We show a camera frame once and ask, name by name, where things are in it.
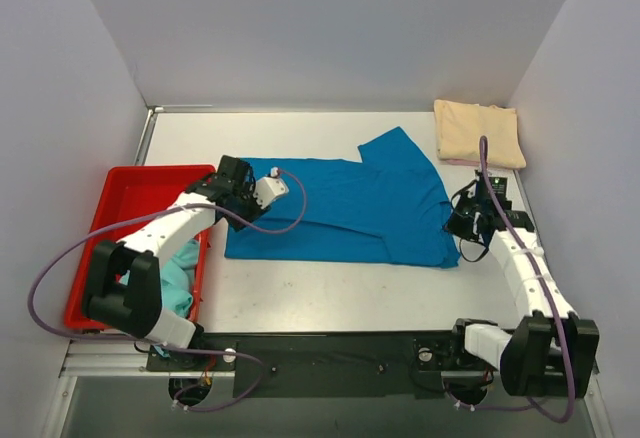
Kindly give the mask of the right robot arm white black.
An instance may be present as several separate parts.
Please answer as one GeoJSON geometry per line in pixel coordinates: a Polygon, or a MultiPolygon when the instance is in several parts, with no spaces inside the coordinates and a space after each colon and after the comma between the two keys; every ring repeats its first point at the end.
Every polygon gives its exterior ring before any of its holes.
{"type": "Polygon", "coordinates": [[[560,292],[537,244],[533,222],[513,209],[504,177],[480,172],[453,196],[445,231],[482,246],[500,266],[520,317],[512,331],[489,320],[457,320],[446,354],[458,367],[478,359],[497,370],[511,396],[583,397],[600,333],[560,292]]]}

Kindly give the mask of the blue t shirt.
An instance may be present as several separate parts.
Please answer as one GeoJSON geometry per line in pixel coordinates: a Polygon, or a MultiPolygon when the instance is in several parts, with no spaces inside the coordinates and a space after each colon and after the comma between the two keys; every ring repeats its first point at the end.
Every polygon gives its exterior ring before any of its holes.
{"type": "Polygon", "coordinates": [[[400,127],[358,151],[358,162],[251,159],[259,175],[291,172],[290,192],[257,230],[228,234],[226,257],[456,267],[449,197],[432,162],[400,127]]]}

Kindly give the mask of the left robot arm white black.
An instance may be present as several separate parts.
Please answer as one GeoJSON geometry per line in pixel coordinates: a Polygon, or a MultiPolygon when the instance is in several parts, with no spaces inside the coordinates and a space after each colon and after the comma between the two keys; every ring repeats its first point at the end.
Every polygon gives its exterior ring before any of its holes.
{"type": "Polygon", "coordinates": [[[170,348],[184,370],[199,367],[206,346],[197,326],[163,304],[161,268],[183,245],[225,217],[242,229],[265,209],[255,197],[249,162],[224,155],[218,168],[178,194],[166,213],[137,231],[94,247],[82,297],[85,317],[138,339],[170,348]]]}

